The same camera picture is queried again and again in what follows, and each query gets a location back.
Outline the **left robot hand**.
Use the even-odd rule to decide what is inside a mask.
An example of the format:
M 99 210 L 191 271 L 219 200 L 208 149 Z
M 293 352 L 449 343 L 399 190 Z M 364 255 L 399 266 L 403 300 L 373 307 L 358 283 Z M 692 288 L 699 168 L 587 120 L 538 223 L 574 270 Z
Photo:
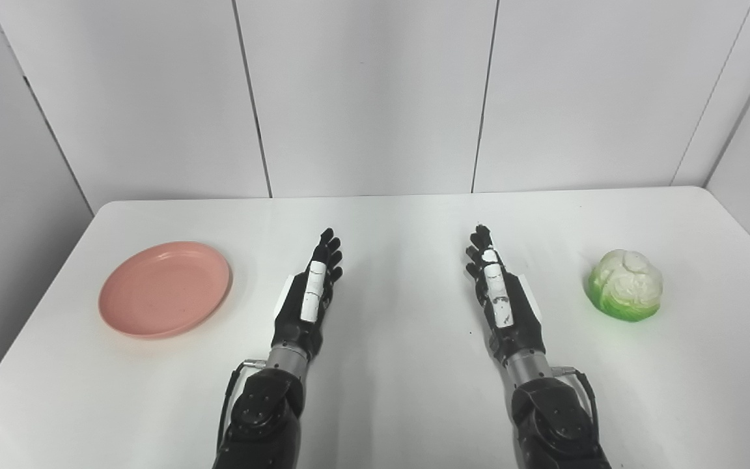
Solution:
M 286 292 L 271 345 L 296 347 L 312 360 L 324 344 L 324 319 L 333 300 L 334 285 L 342 277 L 341 240 L 325 229 L 303 272 L 296 274 Z

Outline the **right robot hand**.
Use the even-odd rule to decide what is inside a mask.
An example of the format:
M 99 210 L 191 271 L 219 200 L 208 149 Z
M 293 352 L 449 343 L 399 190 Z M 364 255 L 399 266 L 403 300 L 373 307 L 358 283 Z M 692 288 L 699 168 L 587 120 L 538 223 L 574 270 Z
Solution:
M 522 351 L 545 352 L 542 325 L 521 278 L 510 273 L 492 244 L 490 229 L 478 225 L 471 233 L 466 255 L 467 273 L 490 329 L 492 356 L 505 364 Z

